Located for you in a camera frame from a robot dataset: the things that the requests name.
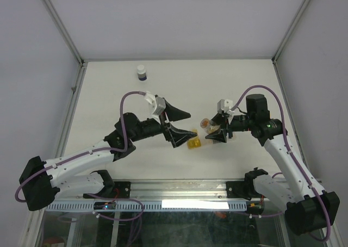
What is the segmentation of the clear glass pill bottle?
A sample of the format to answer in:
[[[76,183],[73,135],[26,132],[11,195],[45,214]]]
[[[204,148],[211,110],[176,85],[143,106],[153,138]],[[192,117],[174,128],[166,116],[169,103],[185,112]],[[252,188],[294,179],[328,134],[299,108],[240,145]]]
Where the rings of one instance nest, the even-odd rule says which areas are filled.
[[[214,122],[207,122],[206,127],[204,128],[207,134],[214,133],[220,130],[220,126],[216,125]]]

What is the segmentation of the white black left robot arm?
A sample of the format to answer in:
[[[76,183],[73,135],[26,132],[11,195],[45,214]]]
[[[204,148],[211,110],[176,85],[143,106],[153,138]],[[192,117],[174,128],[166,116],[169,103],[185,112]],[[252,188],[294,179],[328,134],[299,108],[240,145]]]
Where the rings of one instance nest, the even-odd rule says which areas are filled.
[[[163,135],[172,147],[177,148],[196,133],[179,129],[173,122],[189,119],[190,113],[180,110],[157,95],[139,92],[144,96],[150,110],[150,117],[139,120],[134,113],[125,113],[120,102],[120,118],[115,129],[97,144],[82,152],[66,157],[42,160],[31,158],[26,164],[15,193],[18,202],[24,202],[30,211],[38,211],[61,197],[82,195],[106,198],[114,191],[114,180],[107,170],[83,172],[102,164],[113,163],[135,151],[134,142]]]

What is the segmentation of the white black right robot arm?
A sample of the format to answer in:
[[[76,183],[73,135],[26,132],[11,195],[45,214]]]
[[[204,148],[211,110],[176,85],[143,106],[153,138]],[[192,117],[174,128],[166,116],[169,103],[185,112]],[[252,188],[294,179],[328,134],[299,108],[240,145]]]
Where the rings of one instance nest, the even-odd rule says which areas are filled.
[[[285,188],[265,170],[255,168],[245,174],[240,197],[250,199],[258,194],[273,202],[298,236],[322,228],[330,229],[337,215],[340,200],[335,192],[327,192],[299,160],[279,119],[273,119],[267,99],[262,94],[246,96],[246,112],[235,115],[231,100],[217,103],[212,121],[219,130],[207,139],[226,143],[235,132],[251,132],[261,147],[274,159],[287,181]]]

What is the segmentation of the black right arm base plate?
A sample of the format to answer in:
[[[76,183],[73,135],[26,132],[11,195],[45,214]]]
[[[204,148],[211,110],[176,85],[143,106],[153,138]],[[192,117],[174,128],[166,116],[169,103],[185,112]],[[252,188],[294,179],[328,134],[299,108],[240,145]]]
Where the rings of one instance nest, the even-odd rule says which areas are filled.
[[[226,193],[229,199],[243,198],[251,200],[253,197],[250,186],[245,181],[227,181]]]

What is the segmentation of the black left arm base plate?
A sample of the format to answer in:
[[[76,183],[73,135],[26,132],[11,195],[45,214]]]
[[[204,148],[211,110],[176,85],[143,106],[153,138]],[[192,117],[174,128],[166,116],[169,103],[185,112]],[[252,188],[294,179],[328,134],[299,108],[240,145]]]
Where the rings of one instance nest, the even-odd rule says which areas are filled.
[[[114,185],[103,188],[96,194],[83,194],[84,199],[129,199],[131,192],[130,181],[114,181]]]

